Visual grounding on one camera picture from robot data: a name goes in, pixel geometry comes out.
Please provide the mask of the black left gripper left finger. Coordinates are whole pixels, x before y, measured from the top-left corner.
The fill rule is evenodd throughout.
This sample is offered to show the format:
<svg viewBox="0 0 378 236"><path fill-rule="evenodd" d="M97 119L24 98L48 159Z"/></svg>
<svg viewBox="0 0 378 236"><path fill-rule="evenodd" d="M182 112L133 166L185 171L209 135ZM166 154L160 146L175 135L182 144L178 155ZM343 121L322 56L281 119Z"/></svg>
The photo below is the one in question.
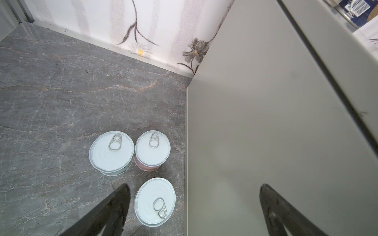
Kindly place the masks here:
<svg viewBox="0 0 378 236"><path fill-rule="evenodd" d="M131 191L124 183L94 207L63 236L120 236L131 202Z"/></svg>

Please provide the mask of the dark can with gold lid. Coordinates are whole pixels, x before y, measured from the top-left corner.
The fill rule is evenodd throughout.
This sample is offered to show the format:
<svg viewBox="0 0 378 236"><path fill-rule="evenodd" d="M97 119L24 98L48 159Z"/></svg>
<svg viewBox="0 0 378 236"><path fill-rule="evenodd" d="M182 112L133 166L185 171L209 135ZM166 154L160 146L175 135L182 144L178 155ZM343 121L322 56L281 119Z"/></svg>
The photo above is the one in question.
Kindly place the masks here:
<svg viewBox="0 0 378 236"><path fill-rule="evenodd" d="M378 34L378 1L372 0L325 0L333 13L340 15L346 21L346 27L352 32Z"/></svg>

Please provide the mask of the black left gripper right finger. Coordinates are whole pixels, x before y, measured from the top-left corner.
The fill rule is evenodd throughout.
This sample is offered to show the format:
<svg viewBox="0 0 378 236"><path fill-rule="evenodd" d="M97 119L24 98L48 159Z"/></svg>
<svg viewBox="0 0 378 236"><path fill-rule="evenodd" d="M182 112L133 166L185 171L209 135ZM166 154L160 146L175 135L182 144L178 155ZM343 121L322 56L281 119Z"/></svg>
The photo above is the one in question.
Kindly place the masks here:
<svg viewBox="0 0 378 236"><path fill-rule="evenodd" d="M259 200L271 236L325 236L326 233L307 219L270 185L263 184Z"/></svg>

